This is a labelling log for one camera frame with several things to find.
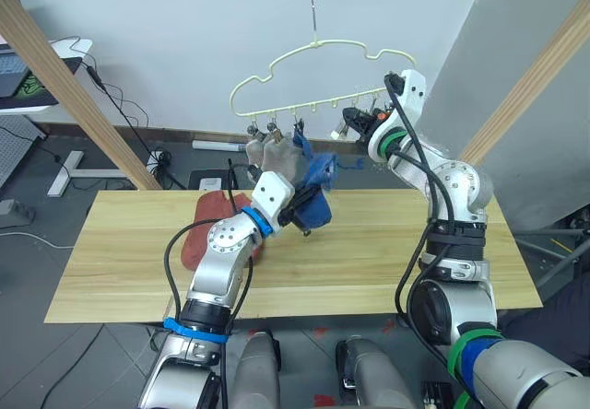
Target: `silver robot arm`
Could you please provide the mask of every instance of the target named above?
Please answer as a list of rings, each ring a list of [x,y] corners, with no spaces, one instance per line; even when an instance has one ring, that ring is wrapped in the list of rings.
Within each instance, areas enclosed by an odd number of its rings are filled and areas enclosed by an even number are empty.
[[[263,172],[251,206],[209,230],[206,253],[180,316],[164,322],[171,332],[149,373],[139,409],[216,407],[221,382],[210,367],[218,364],[221,345],[227,341],[243,268],[263,239],[280,233],[280,212],[294,193],[282,175]]]
[[[496,306],[490,282],[490,263],[484,258],[486,211],[492,196],[487,176],[465,162],[445,158],[435,147],[420,141],[430,169],[446,188],[454,212],[454,229],[449,229],[449,213],[437,188],[438,211],[428,179],[419,164],[416,144],[407,135],[397,115],[401,108],[411,123],[421,115],[425,81],[415,70],[401,76],[388,75],[395,89],[388,111],[363,112],[356,108],[343,112],[346,127],[360,133],[360,144],[377,162],[388,168],[429,200],[434,221],[421,255],[424,271],[441,254],[417,285],[410,309],[416,330],[431,345],[444,348],[448,368],[466,388],[468,395],[489,409],[549,409],[587,407],[590,379],[543,349],[527,342],[505,340],[496,330]]]

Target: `laptop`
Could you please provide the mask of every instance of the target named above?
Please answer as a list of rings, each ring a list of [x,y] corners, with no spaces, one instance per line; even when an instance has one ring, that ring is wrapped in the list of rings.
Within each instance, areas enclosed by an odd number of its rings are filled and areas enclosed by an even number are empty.
[[[15,94],[28,73],[25,63],[0,35],[0,98]]]

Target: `blue tape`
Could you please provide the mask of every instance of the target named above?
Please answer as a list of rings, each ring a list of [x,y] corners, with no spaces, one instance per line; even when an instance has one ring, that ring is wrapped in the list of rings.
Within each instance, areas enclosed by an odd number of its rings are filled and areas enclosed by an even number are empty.
[[[273,233],[272,227],[268,225],[266,219],[258,214],[256,210],[252,209],[250,206],[245,206],[242,208],[242,211],[246,213],[254,222],[256,222],[256,225],[258,225],[260,228],[260,233],[262,234],[263,238],[266,239]]]
[[[196,338],[198,340],[204,340],[206,342],[218,343],[224,345],[228,342],[227,335],[219,335],[218,333],[202,333],[201,331],[195,331],[187,327],[182,326],[172,317],[169,317],[164,321],[164,327],[170,329],[173,333],[183,335],[189,338]]]
[[[479,354],[501,341],[501,338],[478,338],[467,343],[463,351],[461,351],[461,377],[463,377],[465,384],[472,393],[475,393],[473,368],[475,367]]]

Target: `white desk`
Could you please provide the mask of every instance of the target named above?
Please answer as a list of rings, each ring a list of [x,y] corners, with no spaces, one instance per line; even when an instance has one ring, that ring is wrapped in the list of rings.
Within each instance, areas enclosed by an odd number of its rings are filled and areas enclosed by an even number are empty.
[[[73,39],[57,41],[53,43],[52,46],[57,55],[63,59],[68,57],[81,57],[82,60],[84,60],[84,58],[87,56],[87,53],[90,51],[90,48],[92,47],[92,41],[90,39],[78,40],[73,37]],[[42,105],[40,107],[7,108],[5,110],[0,110],[0,116],[29,114],[46,110],[52,106],[53,105]]]

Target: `wall baseboard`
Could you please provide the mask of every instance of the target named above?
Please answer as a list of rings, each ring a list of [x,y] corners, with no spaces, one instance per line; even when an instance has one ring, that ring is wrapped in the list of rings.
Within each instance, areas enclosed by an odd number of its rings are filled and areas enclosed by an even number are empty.
[[[69,137],[88,137],[88,135],[75,123],[35,123],[47,135],[59,135]],[[125,140],[136,139],[133,131],[128,126],[115,126],[117,132]],[[164,142],[186,142],[205,140],[208,142],[225,142],[233,144],[245,144],[248,142],[246,134],[212,133],[207,131],[169,130],[165,128],[136,128],[144,140],[161,140]],[[312,140],[315,152],[332,152],[337,154],[364,154],[355,142],[337,142],[333,140]]]

